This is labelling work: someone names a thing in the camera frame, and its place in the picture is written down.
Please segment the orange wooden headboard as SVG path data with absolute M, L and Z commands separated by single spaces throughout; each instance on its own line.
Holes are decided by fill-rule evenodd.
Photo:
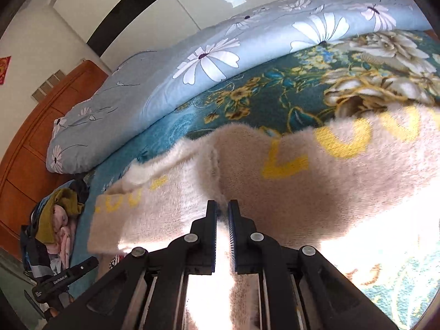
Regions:
M 46 170 L 45 160 L 53 122 L 87 100 L 108 74 L 86 60 L 45 96 L 27 117 L 1 160 L 1 249 L 22 258 L 20 227 L 29 223 L 35 205 L 68 181 L 67 175 Z

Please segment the olive green knit garment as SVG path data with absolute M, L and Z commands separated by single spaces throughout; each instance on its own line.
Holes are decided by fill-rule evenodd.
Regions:
M 84 203 L 71 188 L 55 191 L 41 211 L 36 239 L 43 244 L 57 243 L 56 234 L 68 225 L 70 219 L 76 219 L 83 208 Z

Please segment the light blue daisy quilt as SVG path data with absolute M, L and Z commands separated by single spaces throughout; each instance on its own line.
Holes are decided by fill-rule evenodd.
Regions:
M 139 52 L 54 122 L 45 166 L 57 174 L 89 171 L 221 81 L 320 43 L 395 29 L 425 31 L 430 23 L 416 4 L 401 0 L 280 0 L 172 47 Z

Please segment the white black-striped wardrobe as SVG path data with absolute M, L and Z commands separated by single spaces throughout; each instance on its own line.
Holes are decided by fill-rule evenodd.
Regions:
M 55 10 L 114 70 L 139 51 L 167 48 L 276 0 L 56 0 Z

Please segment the red wall decoration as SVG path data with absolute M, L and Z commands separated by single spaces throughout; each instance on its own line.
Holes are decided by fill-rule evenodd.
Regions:
M 0 58 L 0 85 L 4 84 L 6 73 L 10 65 L 11 56 Z

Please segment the black garment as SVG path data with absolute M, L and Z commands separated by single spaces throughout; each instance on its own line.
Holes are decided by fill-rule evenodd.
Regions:
M 48 254 L 48 251 L 45 246 L 46 244 L 43 244 L 42 242 L 36 239 L 38 222 L 41 211 L 43 211 L 43 207 L 45 206 L 50 196 L 55 191 L 61 188 L 71 188 L 73 191 L 75 191 L 78 194 L 79 201 L 83 202 L 84 206 L 89 197 L 89 187 L 87 186 L 87 183 L 85 183 L 84 180 L 82 179 L 76 179 L 76 180 L 68 181 L 62 186 L 56 188 L 52 193 L 50 193 L 50 195 L 44 197 L 33 208 L 33 210 L 31 211 L 29 224 L 21 226 L 21 230 L 20 230 L 20 248 L 22 252 L 22 262 L 23 262 L 24 272 L 26 273 L 26 275 L 28 275 L 33 279 L 34 277 L 32 276 L 32 272 L 29 264 L 29 256 L 47 255 L 50 259 L 50 267 L 53 270 L 54 274 L 58 274 L 63 270 L 61 268 L 61 262 L 60 262 L 61 260 L 59 259 L 59 257 L 57 255 Z M 81 214 L 76 218 L 76 228 L 77 228 L 78 219 L 81 216 Z

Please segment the wall switch panel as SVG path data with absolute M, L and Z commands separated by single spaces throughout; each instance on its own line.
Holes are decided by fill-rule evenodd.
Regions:
M 55 86 L 57 86 L 66 75 L 63 71 L 58 70 L 54 74 L 52 74 L 46 81 L 44 81 L 32 94 L 32 99 L 35 100 L 35 102 L 40 103 L 47 95 L 50 93 L 50 91 L 53 90 Z

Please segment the teal floral bed blanket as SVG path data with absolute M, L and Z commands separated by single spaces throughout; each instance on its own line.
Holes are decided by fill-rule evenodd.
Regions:
M 130 140 L 88 176 L 91 194 L 76 233 L 73 262 L 88 257 L 87 239 L 92 205 L 128 168 L 131 160 L 146 162 L 180 139 L 200 138 L 232 122 L 261 129 L 270 137 L 318 127 L 338 112 L 360 111 L 364 97 L 358 88 L 377 86 L 394 92 L 408 79 L 416 102 L 423 97 L 439 100 L 439 83 L 418 78 L 398 63 L 377 60 L 376 47 L 397 47 L 406 41 L 439 66 L 439 41 L 426 32 L 391 31 L 352 37 L 348 47 L 322 43 L 263 63 L 194 97 Z

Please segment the pink fleece garment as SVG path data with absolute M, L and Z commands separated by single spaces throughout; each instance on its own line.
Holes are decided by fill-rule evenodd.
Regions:
M 59 257 L 61 268 L 66 270 L 70 265 L 75 242 L 76 219 L 69 218 L 62 206 L 55 205 L 52 212 L 52 229 L 54 243 L 46 244 L 46 249 L 48 254 Z

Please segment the beige fuzzy patterned sweater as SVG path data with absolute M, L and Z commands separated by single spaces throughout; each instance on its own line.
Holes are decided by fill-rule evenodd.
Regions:
M 87 248 L 160 249 L 236 199 L 281 245 L 315 246 L 401 329 L 439 288 L 439 110 L 404 106 L 270 136 L 229 124 L 133 162 L 95 201 Z

